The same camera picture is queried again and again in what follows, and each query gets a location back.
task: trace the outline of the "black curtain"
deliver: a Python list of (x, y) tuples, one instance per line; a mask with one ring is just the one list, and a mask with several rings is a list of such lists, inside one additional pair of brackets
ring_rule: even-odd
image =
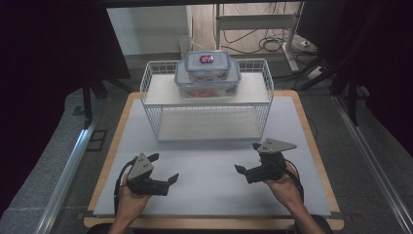
[(49, 142), (65, 98), (82, 87), (85, 72), (130, 78), (106, 9), (0, 3), (2, 134), (1, 211)]
[(373, 4), (384, 4), (360, 46), (352, 69), (358, 84), (367, 88), (367, 107), (413, 156), (413, 1), (346, 1), (332, 53), (340, 61), (357, 38)]

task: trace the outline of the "wire basket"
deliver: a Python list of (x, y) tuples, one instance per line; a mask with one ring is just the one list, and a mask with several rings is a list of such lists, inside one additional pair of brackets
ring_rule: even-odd
[(177, 60), (150, 61), (140, 98), (157, 140), (259, 139), (274, 84), (267, 61), (238, 59), (242, 81), (227, 98), (182, 98), (174, 84)]

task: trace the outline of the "wooden table border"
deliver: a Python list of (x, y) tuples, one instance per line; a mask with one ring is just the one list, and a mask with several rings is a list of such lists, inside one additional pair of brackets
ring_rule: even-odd
[[(275, 97), (292, 97), (298, 117), (301, 122), (304, 134), (308, 141), (310, 151), (313, 155), (314, 162), (319, 173), (321, 184), (324, 188), (328, 205), (332, 213), (339, 214), (340, 209), (334, 196), (331, 184), (328, 180), (327, 173), (319, 155), (319, 150), (314, 140), (310, 125), (307, 121), (303, 105), (301, 104), (298, 94), (294, 91), (275, 91)], [(109, 176), (111, 165), (115, 160), (116, 152), (122, 138), (123, 131), (127, 124), (131, 106), (135, 99), (140, 98), (140, 93), (131, 93), (125, 104), (121, 119), (119, 120), (118, 128), (113, 136), (112, 143), (106, 156), (106, 160), (102, 167), (99, 179), (94, 189), (94, 195), (89, 204), (88, 210), (93, 211), (96, 207), (97, 200), (104, 187), (104, 184)], [(333, 230), (341, 230), (344, 227), (344, 220), (341, 218), (333, 219), (327, 217), (327, 222)], [(93, 217), (84, 218), (84, 223), (88, 227), (92, 227), (100, 223), (113, 222), (113, 217)], [(137, 219), (131, 227), (140, 228), (159, 228), (159, 229), (245, 229), (245, 230), (291, 230), (294, 229), (294, 220), (290, 218), (273, 218), (273, 217), (180, 217), (180, 216), (160, 216), (160, 217), (142, 217)]]

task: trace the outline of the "plastic food container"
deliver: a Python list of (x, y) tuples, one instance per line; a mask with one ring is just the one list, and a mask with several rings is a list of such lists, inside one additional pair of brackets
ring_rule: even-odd
[(192, 81), (225, 80), (230, 68), (225, 51), (189, 52), (185, 57), (185, 69)]
[(227, 98), (237, 93), (241, 82), (241, 73), (238, 62), (230, 59), (231, 69), (225, 80), (192, 81), (185, 70), (185, 60), (176, 65), (175, 84), (183, 98)]

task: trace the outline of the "person's hand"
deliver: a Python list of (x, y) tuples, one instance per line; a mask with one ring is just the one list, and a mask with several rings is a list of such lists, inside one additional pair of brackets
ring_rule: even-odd
[[(289, 162), (286, 162), (287, 169), (297, 176), (297, 172), (294, 170)], [(324, 233), (319, 225), (310, 216), (304, 203), (301, 201), (300, 192), (294, 183), (294, 180), (284, 174), (282, 178), (277, 181), (266, 180), (264, 181), (273, 192), (274, 196), (283, 204), (294, 217), (301, 233), (303, 234), (322, 234)]]
[[(297, 172), (289, 162), (286, 162), (286, 166), (290, 172), (292, 172), (295, 176), (298, 176)], [(298, 191), (294, 180), (292, 180), (289, 175), (284, 174), (282, 178), (277, 181), (266, 180), (264, 182), (270, 187), (277, 200), (279, 200), (279, 202), (283, 204), (290, 212), (303, 206), (300, 192)]]
[(128, 174), (122, 179), (122, 185), (119, 191), (119, 206), (115, 221), (111, 226), (109, 233), (125, 233), (131, 223), (137, 219), (146, 207), (151, 198), (150, 195), (136, 195), (126, 186)]

